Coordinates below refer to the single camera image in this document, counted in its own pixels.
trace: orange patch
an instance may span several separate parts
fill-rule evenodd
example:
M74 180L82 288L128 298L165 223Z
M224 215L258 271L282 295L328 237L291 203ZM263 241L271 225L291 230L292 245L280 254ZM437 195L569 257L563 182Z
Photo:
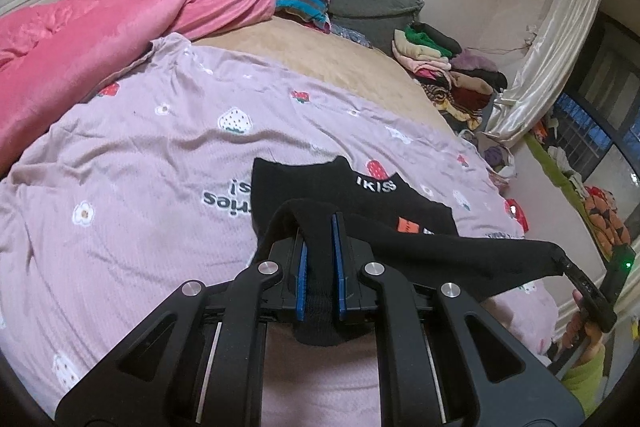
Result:
M407 221L404 217L398 217L398 232L418 233L420 232L420 225Z

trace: black cloth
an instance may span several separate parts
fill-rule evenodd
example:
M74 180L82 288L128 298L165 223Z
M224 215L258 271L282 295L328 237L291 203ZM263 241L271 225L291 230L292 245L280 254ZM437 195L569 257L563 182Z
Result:
M455 39L447 37L444 33L440 33L433 26L429 26L424 22L414 22L411 23L411 28L417 32L426 33L433 42L448 49L454 56L462 53L462 46L460 46Z
M331 217L338 210L344 213L348 236L369 243L377 261L400 270L413 283L439 288L455 282L482 301L532 280L562 274L557 261L564 251L557 245L459 237L448 207L421 197L397 174L374 180L353 172L341 157L309 166L257 158L251 202L258 233L254 263L267 259L271 245L292 237L298 228L305 238L305 320L294 327L303 344L333 346L367 331L335 318ZM399 232L401 217L417 225L417 233ZM424 233L422 227L431 227L428 230L434 233Z
M486 71L486 70L457 70L452 69L458 73L464 73L468 76L475 76L482 78L487 84L494 88L494 90L500 92L501 89L507 89L507 77L500 71Z

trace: metal screw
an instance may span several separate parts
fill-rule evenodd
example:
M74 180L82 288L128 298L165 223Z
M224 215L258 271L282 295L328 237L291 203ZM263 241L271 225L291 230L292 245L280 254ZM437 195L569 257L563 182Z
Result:
M188 297L193 297L202 291L202 284L198 281L189 281L182 285L182 293Z
M258 266L258 271L265 275L271 275L278 271L278 263L274 263L273 261L262 261L260 266Z
M446 282L440 287L440 291L447 297L457 297L460 295L460 286L454 282Z
M382 275L385 272L385 266L380 263L367 263L364 271L369 275Z

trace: beige blanket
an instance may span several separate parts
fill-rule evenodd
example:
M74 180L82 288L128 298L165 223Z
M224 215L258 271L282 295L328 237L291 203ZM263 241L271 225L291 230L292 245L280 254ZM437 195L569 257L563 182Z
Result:
M399 116L452 133L400 64L342 37L274 17L195 44L273 58L293 71L347 89Z

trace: pink blanket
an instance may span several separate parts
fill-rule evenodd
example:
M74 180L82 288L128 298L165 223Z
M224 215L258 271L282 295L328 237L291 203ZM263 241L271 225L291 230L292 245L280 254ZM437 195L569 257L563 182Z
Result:
M61 0L0 18L0 174L149 41L229 31L274 9L275 0Z

